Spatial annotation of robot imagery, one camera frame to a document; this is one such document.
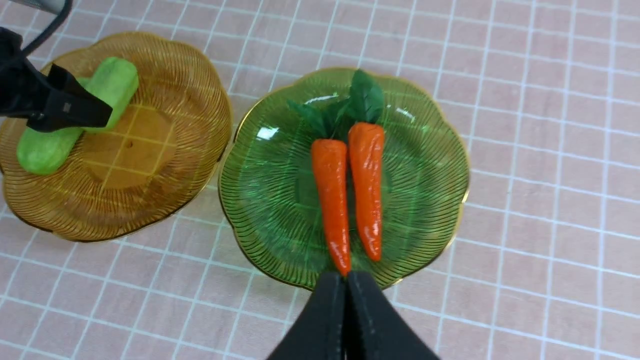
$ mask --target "toy cucumber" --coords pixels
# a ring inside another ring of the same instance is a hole
[[[25,129],[16,150],[18,162],[24,170],[36,175],[52,174],[64,164],[84,130],[98,133],[113,129],[138,89],[138,72],[127,60],[108,58],[90,79],[79,78],[78,83],[112,107],[107,126],[70,127],[52,133]]]
[[[85,127],[89,133],[100,133],[113,129],[129,105],[138,89],[138,71],[125,59],[106,58],[93,73],[89,82],[83,85],[100,100],[113,108],[105,127]]]

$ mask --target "carrot leaf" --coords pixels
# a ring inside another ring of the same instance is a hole
[[[323,111],[324,121],[330,124],[339,124],[347,111],[349,99],[343,99],[329,104]]]
[[[294,110],[300,117],[308,122],[309,126],[318,133],[322,138],[329,138],[333,133],[333,126],[327,126],[328,123],[323,117],[323,113],[317,108],[308,104],[298,104],[291,100],[287,100],[287,105]]]
[[[353,74],[349,89],[349,115],[359,121],[375,123],[385,107],[382,88],[366,72],[358,69]]]

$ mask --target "green carrot top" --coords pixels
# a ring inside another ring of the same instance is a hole
[[[375,123],[382,115],[385,98],[375,80],[358,69],[353,74],[348,98],[333,102],[322,110],[291,100],[287,100],[287,105],[307,121],[319,137],[329,139],[341,136],[339,130],[348,130],[355,121]],[[351,121],[344,124],[347,118]]]

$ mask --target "black cable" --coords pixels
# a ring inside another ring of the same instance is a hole
[[[48,38],[53,35],[54,32],[62,25],[62,23],[67,19],[69,14],[71,13],[71,7],[73,5],[73,0],[65,0],[65,5],[60,10],[60,13],[56,15],[56,17],[51,21],[51,23],[35,38],[33,39],[29,45],[25,46],[19,53],[13,55],[7,62],[4,64],[0,64],[0,72],[7,69],[9,66],[13,65],[14,62],[20,61],[20,59],[24,59],[27,56],[31,55],[31,53],[40,47]]]

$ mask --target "table surface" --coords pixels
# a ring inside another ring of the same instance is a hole
[[[51,19],[0,10],[26,38]],[[472,184],[453,246],[385,291],[399,313],[443,360],[640,358],[640,1],[77,0],[31,59],[135,29],[210,57],[236,124],[321,67],[420,84]],[[310,294],[245,260],[215,181],[97,245],[0,209],[5,360],[263,359]]]

